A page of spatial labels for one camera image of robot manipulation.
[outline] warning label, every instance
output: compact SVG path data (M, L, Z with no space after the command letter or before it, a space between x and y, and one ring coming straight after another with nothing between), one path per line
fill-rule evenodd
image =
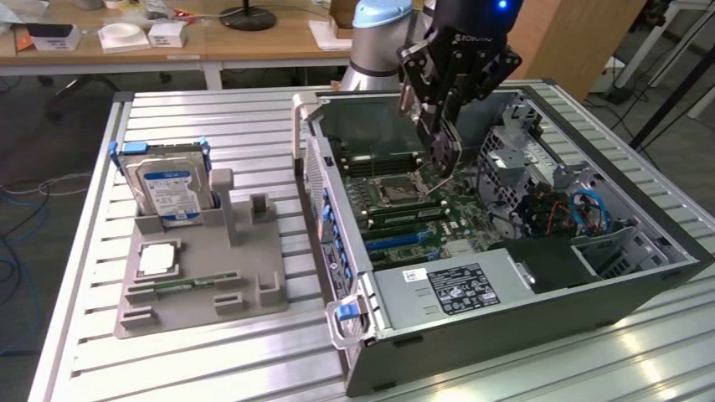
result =
M427 274L447 314L455 315L499 304L499 298L479 264Z

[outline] motherboard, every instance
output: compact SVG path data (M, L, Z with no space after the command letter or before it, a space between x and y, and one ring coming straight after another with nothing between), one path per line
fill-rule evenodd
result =
M358 160L343 166L343 180L377 271L474 254L502 240L473 166L445 180L415 155Z

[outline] hard drive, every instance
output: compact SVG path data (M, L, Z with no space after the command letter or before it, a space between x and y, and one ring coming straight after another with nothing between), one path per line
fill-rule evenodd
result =
M149 145L129 142L110 154L133 190L141 214L159 215L166 227L201 224L202 210L217 207L210 188L210 144Z

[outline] blue pcie slot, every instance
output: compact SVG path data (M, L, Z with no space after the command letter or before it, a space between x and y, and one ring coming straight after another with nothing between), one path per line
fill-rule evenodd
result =
M411 234L409 236L395 237L390 240L371 241L366 243L366 249L369 251L389 249L391 247L399 247L402 245L419 245L425 241L425 237L430 231L423 231L418 234Z

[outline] aluminum table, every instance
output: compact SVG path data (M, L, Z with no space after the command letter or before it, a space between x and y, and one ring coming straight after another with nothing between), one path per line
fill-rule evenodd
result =
M531 85L698 241L715 251L715 220L558 87ZM279 88L119 95L60 288L31 401L345 401L329 340L291 160L291 98ZM543 139L581 161L545 122ZM287 312L139 338L113 337L135 201L107 157L111 140L207 136L217 168L237 173L234 200L277 201ZM357 401L715 400L715 269L614 326L565 338Z

